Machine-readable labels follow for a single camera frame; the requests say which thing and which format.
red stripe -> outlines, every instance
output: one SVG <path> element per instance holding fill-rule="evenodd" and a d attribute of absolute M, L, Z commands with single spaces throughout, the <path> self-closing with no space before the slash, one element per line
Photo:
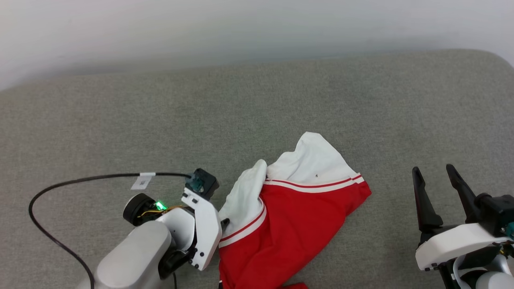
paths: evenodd
<path fill-rule="evenodd" d="M 246 228 L 250 227 L 253 223 L 257 222 L 257 220 L 262 216 L 262 214 L 263 214 L 263 213 L 264 213 L 264 205 L 263 205 L 263 207 L 262 207 L 262 212 L 259 214 L 259 216 L 258 216 L 257 218 L 255 218 L 255 220 L 251 221 L 248 225 L 244 226 L 242 229 L 238 230 L 237 232 L 232 233 L 231 235 L 229 235 L 229 236 L 227 236 L 227 237 L 225 237 L 225 238 L 221 238 L 221 239 L 220 239 L 220 242 L 221 242 L 221 241 L 224 241 L 224 240 L 226 240 L 226 239 L 229 239 L 229 238 L 231 238 L 231 237 L 233 237 L 233 236 L 235 236 L 235 235 L 239 234 L 239 233 L 240 233 L 240 232 L 242 232 L 244 229 L 246 229 Z"/>
<path fill-rule="evenodd" d="M 339 182 L 336 182 L 336 183 L 331 183 L 331 184 L 325 184 L 325 185 L 317 185 L 317 186 L 303 186 L 303 185 L 298 185 L 298 184 L 295 184 L 295 183 L 290 183 L 290 182 L 286 182 L 285 180 L 277 180 L 277 179 L 270 179 L 268 181 L 271 181 L 271 182 L 279 182 L 279 183 L 285 183 L 285 184 L 289 184 L 289 185 L 292 185 L 292 186 L 295 186 L 295 187 L 299 187 L 299 188 L 323 188 L 323 187 L 330 187 L 330 186 L 334 186 L 334 185 L 338 185 L 338 184 L 342 184 L 342 183 L 346 183 L 346 182 L 349 182 L 350 180 L 354 180 L 354 179 L 358 179 L 360 178 L 361 175 L 358 175 L 356 177 L 353 177 L 353 178 L 347 178 L 345 180 L 341 180 Z"/>

gray fabric tablecloth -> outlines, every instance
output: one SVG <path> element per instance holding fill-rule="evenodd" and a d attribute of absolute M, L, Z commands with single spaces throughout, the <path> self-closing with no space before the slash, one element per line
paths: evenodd
<path fill-rule="evenodd" d="M 447 50 L 41 81 L 0 93 L 0 287 L 65 288 L 81 265 L 31 223 L 27 207 L 64 180 L 118 172 L 219 179 L 219 209 L 239 174 L 322 134 L 373 195 L 289 283 L 309 288 L 441 288 L 416 266 L 411 170 L 419 166 L 445 224 L 464 221 L 445 164 L 475 193 L 512 194 L 514 69 L 482 51 Z M 34 213 L 92 267 L 132 229 L 122 209 L 135 178 L 49 192 Z M 146 193 L 179 202 L 180 178 Z M 217 288 L 218 257 L 184 266 L 178 287 Z"/>

striped trim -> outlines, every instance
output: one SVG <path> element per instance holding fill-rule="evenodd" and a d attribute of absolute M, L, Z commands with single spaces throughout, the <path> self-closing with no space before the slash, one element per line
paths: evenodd
<path fill-rule="evenodd" d="M 235 243 L 235 242 L 241 240 L 242 238 L 250 235 L 253 231 L 257 230 L 262 225 L 262 223 L 264 223 L 264 220 L 266 219 L 266 215 L 267 215 L 266 206 L 263 205 L 263 210 L 257 218 L 255 218 L 248 225 L 246 225 L 242 229 L 238 230 L 237 232 L 235 232 L 225 238 L 222 238 L 219 241 L 219 247 L 221 248 L 221 247 L 230 245 L 230 244 Z"/>
<path fill-rule="evenodd" d="M 298 192 L 304 193 L 323 193 L 330 192 L 338 189 L 342 189 L 347 186 L 351 186 L 353 184 L 360 184 L 364 181 L 360 174 L 356 175 L 352 178 L 347 178 L 344 180 L 339 180 L 337 182 L 331 182 L 326 184 L 319 185 L 304 185 L 293 183 L 285 180 L 276 180 L 276 179 L 268 179 L 264 182 L 265 185 L 273 185 L 273 186 L 281 186 L 285 188 L 289 188 Z"/>

white background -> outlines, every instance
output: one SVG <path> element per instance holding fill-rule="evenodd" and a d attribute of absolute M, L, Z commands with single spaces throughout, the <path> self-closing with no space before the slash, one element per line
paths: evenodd
<path fill-rule="evenodd" d="M 514 63 L 513 0 L 0 0 L 0 89 L 57 75 L 438 48 Z"/>

robotic arm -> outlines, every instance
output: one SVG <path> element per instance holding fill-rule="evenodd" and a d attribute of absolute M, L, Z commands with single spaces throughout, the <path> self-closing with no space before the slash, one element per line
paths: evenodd
<path fill-rule="evenodd" d="M 514 256 L 514 197 L 475 196 L 455 167 L 446 165 L 466 213 L 464 225 L 443 226 L 425 191 L 418 167 L 412 170 L 421 238 L 420 270 L 439 270 L 447 289 L 514 288 L 507 258 Z"/>
<path fill-rule="evenodd" d="M 123 218 L 136 228 L 100 262 L 96 287 L 160 288 L 186 263 L 204 270 L 229 222 L 209 202 L 218 187 L 213 175 L 197 169 L 182 194 L 187 206 L 167 208 L 143 193 L 132 197 Z M 89 280 L 78 288 L 89 288 Z"/>

